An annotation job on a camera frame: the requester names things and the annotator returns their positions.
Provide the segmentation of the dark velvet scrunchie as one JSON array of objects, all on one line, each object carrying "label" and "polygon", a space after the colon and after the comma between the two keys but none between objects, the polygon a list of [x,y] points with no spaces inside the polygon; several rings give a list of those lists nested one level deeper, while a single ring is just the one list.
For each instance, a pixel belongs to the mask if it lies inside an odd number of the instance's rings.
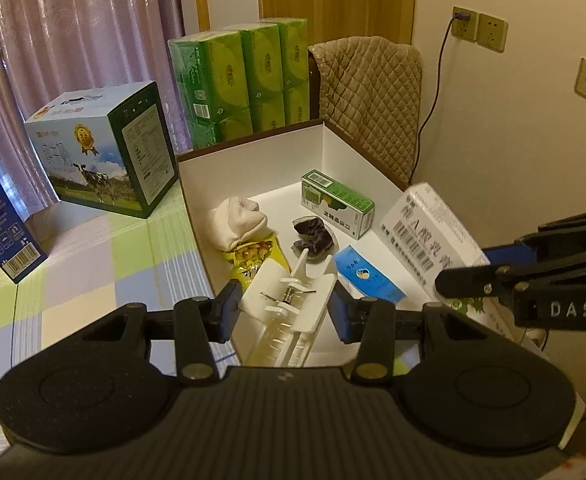
[{"label": "dark velvet scrunchie", "polygon": [[307,216],[293,221],[297,239],[292,244],[292,250],[298,257],[307,249],[307,260],[319,262],[332,254],[337,247],[337,241],[332,231],[325,225],[322,218]]}]

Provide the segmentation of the cow picture milk box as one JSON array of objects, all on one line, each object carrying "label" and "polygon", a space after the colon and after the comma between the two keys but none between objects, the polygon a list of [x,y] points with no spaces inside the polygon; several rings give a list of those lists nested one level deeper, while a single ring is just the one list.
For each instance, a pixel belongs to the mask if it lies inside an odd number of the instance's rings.
[{"label": "cow picture milk box", "polygon": [[63,202],[148,218],[177,180],[154,81],[64,92],[24,127]]}]

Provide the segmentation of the green medicine box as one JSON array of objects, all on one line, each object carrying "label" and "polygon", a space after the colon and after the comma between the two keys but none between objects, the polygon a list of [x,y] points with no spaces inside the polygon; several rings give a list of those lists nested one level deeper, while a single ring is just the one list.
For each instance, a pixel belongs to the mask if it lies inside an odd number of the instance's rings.
[{"label": "green medicine box", "polygon": [[371,228],[375,203],[317,169],[301,177],[301,204],[354,240]]}]

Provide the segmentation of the white sock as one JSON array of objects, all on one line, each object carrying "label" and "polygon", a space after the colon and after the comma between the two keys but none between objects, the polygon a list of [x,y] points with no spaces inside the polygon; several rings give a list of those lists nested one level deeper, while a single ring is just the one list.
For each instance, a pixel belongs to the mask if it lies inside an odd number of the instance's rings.
[{"label": "white sock", "polygon": [[222,252],[231,252],[239,245],[261,240],[269,234],[267,216],[258,203],[248,198],[226,198],[208,218],[208,239]]}]

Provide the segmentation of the checked bed sheet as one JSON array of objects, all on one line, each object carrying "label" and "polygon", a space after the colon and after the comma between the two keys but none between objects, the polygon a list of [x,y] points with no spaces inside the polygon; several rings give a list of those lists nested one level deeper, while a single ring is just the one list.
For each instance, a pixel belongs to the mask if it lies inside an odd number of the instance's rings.
[{"label": "checked bed sheet", "polygon": [[0,378],[127,302],[167,310],[211,295],[178,185],[147,219],[58,203],[34,221],[47,260],[19,284],[0,268]]}]

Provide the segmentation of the pink curtain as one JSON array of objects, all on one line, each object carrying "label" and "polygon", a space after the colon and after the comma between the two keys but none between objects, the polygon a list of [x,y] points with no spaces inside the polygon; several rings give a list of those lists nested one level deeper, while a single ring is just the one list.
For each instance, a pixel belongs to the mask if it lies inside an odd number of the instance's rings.
[{"label": "pink curtain", "polygon": [[24,122],[63,92],[153,80],[190,150],[167,46],[184,33],[180,0],[0,0],[0,180],[22,217],[57,200]]}]

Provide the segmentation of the quilted beige chair cover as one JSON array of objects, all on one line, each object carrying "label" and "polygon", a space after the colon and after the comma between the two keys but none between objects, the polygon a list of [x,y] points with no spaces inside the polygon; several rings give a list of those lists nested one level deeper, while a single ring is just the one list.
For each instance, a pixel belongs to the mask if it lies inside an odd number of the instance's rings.
[{"label": "quilted beige chair cover", "polygon": [[314,44],[309,53],[319,72],[319,117],[408,183],[418,148],[419,50],[380,36],[352,36]]}]

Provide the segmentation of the brown shoe box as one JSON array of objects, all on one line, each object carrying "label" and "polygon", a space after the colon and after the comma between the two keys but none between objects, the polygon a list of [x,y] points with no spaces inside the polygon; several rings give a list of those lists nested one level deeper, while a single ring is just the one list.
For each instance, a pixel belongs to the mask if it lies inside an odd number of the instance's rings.
[{"label": "brown shoe box", "polygon": [[[178,156],[178,171],[197,250],[217,294],[230,276],[230,264],[207,236],[209,216],[227,197],[240,196],[258,203],[268,226],[277,233],[281,249],[293,268],[291,246],[296,238],[293,220],[311,211],[301,204],[301,177],[317,169],[328,177],[371,198],[375,204],[372,228],[359,240],[331,228],[339,249],[353,246],[407,296],[400,309],[421,310],[432,300],[381,240],[379,223],[403,194],[372,158],[363,155],[341,130],[320,120],[300,127],[253,134]],[[329,315],[305,363],[306,366],[343,365],[355,359],[357,346],[342,344]]]}]

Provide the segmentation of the wall power socket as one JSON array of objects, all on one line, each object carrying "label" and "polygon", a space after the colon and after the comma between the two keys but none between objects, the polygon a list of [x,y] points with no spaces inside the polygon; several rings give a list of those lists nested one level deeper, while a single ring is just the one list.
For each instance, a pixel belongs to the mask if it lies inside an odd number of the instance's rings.
[{"label": "wall power socket", "polygon": [[506,50],[509,24],[502,18],[454,6],[451,35],[473,42],[488,50],[503,53]]}]

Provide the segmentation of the yellow snack pouch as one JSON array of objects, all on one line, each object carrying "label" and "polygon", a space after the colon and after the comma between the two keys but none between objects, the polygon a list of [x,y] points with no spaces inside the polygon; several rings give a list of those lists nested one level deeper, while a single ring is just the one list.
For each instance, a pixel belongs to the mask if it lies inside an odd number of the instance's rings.
[{"label": "yellow snack pouch", "polygon": [[261,240],[242,243],[230,252],[224,252],[223,258],[231,265],[230,277],[240,282],[243,292],[266,260],[276,261],[285,270],[290,270],[275,233]]}]

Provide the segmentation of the white ointment box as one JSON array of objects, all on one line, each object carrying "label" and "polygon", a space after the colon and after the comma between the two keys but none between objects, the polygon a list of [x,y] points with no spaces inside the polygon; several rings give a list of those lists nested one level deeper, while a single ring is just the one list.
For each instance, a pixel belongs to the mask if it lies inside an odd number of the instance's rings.
[{"label": "white ointment box", "polygon": [[471,234],[429,184],[410,186],[379,222],[382,242],[427,294],[523,348],[540,354],[540,342],[514,326],[513,315],[494,298],[477,292],[446,299],[435,289],[442,270],[489,262]]}]

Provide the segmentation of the green tissue pack bundle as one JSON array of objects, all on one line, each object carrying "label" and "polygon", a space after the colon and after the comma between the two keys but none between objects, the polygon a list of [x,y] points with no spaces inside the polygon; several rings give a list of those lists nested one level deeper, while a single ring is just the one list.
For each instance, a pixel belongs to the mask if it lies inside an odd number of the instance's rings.
[{"label": "green tissue pack bundle", "polygon": [[168,49],[196,150],[310,118],[305,18],[198,32]]}]

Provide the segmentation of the blue hand cream tube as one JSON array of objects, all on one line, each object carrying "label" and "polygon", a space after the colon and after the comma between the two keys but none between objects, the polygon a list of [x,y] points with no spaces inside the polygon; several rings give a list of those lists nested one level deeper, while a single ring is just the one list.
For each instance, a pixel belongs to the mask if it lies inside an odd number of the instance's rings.
[{"label": "blue hand cream tube", "polygon": [[333,255],[339,282],[356,298],[372,297],[400,304],[407,295],[389,273],[385,252],[348,245]]}]

